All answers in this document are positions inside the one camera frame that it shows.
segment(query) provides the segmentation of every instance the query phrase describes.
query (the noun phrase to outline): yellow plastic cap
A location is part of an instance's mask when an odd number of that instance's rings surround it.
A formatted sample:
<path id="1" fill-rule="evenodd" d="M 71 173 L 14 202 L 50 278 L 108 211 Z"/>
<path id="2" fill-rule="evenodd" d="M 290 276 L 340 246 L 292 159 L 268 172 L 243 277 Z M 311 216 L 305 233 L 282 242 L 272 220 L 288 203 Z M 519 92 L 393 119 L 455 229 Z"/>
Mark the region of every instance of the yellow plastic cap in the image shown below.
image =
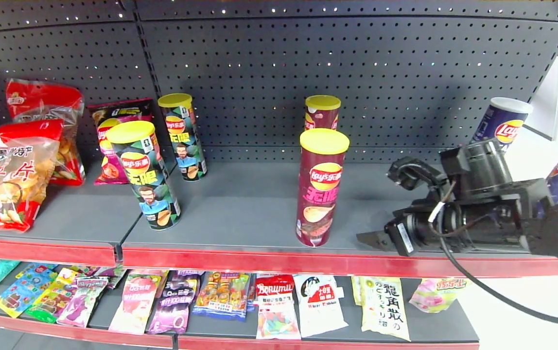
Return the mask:
<path id="1" fill-rule="evenodd" d="M 155 130 L 154 124 L 145 120 L 124 122 L 108 129 L 106 131 L 106 140 L 116 144 L 133 143 L 150 137 Z"/>
<path id="2" fill-rule="evenodd" d="M 305 105 L 314 109 L 323 111 L 331 111 L 338 109 L 342 105 L 341 100 L 335 96 L 330 95 L 313 95 L 305 99 Z"/>
<path id="3" fill-rule="evenodd" d="M 158 105 L 166 108 L 173 108 L 177 106 L 185 106 L 190 108 L 192 106 L 192 96 L 187 93 L 170 93 L 158 99 Z"/>
<path id="4" fill-rule="evenodd" d="M 332 129 L 309 129 L 301 133 L 301 147 L 317 155 L 339 155 L 348 150 L 350 140 Z"/>

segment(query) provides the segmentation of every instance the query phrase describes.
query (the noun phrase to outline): store shelf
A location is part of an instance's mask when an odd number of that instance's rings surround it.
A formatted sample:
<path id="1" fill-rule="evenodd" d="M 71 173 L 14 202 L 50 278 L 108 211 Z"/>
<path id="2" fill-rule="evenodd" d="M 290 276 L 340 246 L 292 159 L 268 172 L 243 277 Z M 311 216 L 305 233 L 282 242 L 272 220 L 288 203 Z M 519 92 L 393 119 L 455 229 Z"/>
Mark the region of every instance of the store shelf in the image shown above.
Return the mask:
<path id="1" fill-rule="evenodd" d="M 20 264 L 0 284 L 0 294 L 15 280 L 15 274 L 26 263 Z M 220 342 L 222 350 L 253 350 L 259 348 L 276 348 L 287 350 L 325 350 L 394 348 L 401 346 L 407 349 L 429 350 L 476 350 L 478 337 L 459 303 L 453 304 L 445 312 L 439 314 L 423 313 L 412 305 L 405 303 L 406 319 L 412 342 L 386 336 L 376 332 L 361 332 L 361 307 L 355 306 L 350 287 L 350 278 L 336 277 L 337 284 L 344 288 L 345 297 L 340 300 L 344 320 L 348 327 L 327 332 L 318 336 L 308 337 L 303 341 L 256 340 L 257 311 L 246 315 L 245 322 L 226 321 L 203 316 L 190 316 L 188 331 L 177 337 L 179 349 L 201 350 L 208 346 L 215 347 Z M 403 279 L 402 288 L 405 302 L 413 294 L 419 279 Z M 173 334 L 133 336 L 109 332 L 108 325 L 121 302 L 122 284 L 119 288 L 106 292 L 97 303 L 88 328 L 68 327 L 59 324 L 46 324 L 33 321 L 21 315 L 18 319 L 6 316 L 0 310 L 0 327 L 19 332 L 43 334 L 86 341 L 97 341 L 110 344 L 128 344 L 137 346 L 154 346 L 172 348 Z"/>
<path id="2" fill-rule="evenodd" d="M 35 226 L 0 231 L 0 259 L 114 266 L 118 246 L 140 216 L 130 186 L 95 186 L 90 164 L 81 187 L 48 187 Z"/>
<path id="3" fill-rule="evenodd" d="M 15 275 L 17 272 L 21 271 L 24 266 L 26 266 L 26 263 L 21 263 L 0 283 L 0 294 L 15 281 Z M 108 325 L 110 324 L 110 321 L 122 299 L 122 285 L 123 281 L 121 282 L 119 288 L 115 290 L 108 290 L 102 295 L 101 299 L 97 303 L 93 315 L 91 316 L 88 328 L 43 323 L 35 321 L 26 315 L 20 315 L 19 318 L 11 318 L 2 312 L 1 309 L 0 328 L 68 339 L 95 341 L 99 343 L 171 349 L 173 347 L 173 337 L 169 334 L 132 335 L 108 331 Z"/>
<path id="4" fill-rule="evenodd" d="M 171 177 L 182 219 L 164 231 L 140 219 L 122 244 L 130 267 L 448 277 L 459 272 L 439 252 L 401 257 L 374 250 L 355 234 L 381 230 L 392 212 L 423 198 L 389 181 L 388 164 L 346 164 L 331 238 L 309 248 L 295 237 L 298 164 L 213 162 L 208 176 Z M 466 253 L 457 259 L 475 276 L 558 275 L 558 259 L 529 254 Z"/>

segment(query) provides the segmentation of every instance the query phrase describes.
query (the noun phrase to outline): purple snack bag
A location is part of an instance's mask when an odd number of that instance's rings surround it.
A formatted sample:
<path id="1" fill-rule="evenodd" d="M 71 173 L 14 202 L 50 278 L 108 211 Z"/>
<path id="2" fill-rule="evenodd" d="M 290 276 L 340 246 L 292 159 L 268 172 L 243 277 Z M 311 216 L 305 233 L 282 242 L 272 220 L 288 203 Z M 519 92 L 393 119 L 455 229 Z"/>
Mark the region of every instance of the purple snack bag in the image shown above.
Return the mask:
<path id="1" fill-rule="evenodd" d="M 149 334 L 159 334 L 174 330 L 177 334 L 186 332 L 188 307 L 199 289 L 199 275 L 191 271 L 173 273 L 166 282 L 162 295 L 156 302 L 156 313 L 148 330 Z"/>

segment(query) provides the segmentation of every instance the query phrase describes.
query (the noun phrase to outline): red snack bag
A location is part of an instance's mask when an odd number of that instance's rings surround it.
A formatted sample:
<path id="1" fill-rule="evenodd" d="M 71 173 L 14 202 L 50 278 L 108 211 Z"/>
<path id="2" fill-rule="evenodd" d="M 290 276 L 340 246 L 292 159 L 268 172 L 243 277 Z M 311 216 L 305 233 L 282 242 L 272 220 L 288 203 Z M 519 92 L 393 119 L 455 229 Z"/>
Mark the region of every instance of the red snack bag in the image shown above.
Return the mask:
<path id="1" fill-rule="evenodd" d="M 26 232 L 46 198 L 63 120 L 0 127 L 0 230 Z"/>
<path id="2" fill-rule="evenodd" d="M 83 115 L 84 110 L 81 92 L 60 84 L 10 79 L 6 86 L 6 101 L 15 123 L 63 120 L 63 137 L 50 183 L 64 186 L 82 185 L 85 172 L 75 142 L 78 118 Z"/>

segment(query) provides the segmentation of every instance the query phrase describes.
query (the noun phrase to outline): lay's stax canister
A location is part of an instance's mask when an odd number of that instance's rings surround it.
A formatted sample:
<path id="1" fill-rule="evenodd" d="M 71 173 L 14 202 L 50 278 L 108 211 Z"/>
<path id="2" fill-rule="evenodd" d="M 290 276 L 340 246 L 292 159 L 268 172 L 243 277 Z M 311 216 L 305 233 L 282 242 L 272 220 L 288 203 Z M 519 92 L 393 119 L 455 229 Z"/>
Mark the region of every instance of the lay's stax canister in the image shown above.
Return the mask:
<path id="1" fill-rule="evenodd" d="M 343 133 L 324 128 L 304 131 L 300 141 L 296 236 L 302 244 L 321 246 L 330 236 L 350 141 Z"/>
<path id="2" fill-rule="evenodd" d="M 197 181 L 208 172 L 203 149 L 197 135 L 192 96 L 171 93 L 158 99 L 166 129 L 175 152 L 175 160 L 184 181 Z"/>
<path id="3" fill-rule="evenodd" d="M 341 100 L 330 95 L 313 95 L 305 99 L 305 129 L 337 129 Z"/>
<path id="4" fill-rule="evenodd" d="M 125 169 L 150 227 L 164 230 L 176 224 L 181 212 L 166 182 L 169 173 L 160 155 L 154 124 L 141 120 L 124 122 L 106 131 L 106 139 Z"/>
<path id="5" fill-rule="evenodd" d="M 491 98 L 470 143 L 496 138 L 502 152 L 506 152 L 532 110 L 534 107 L 530 104 L 514 98 Z"/>

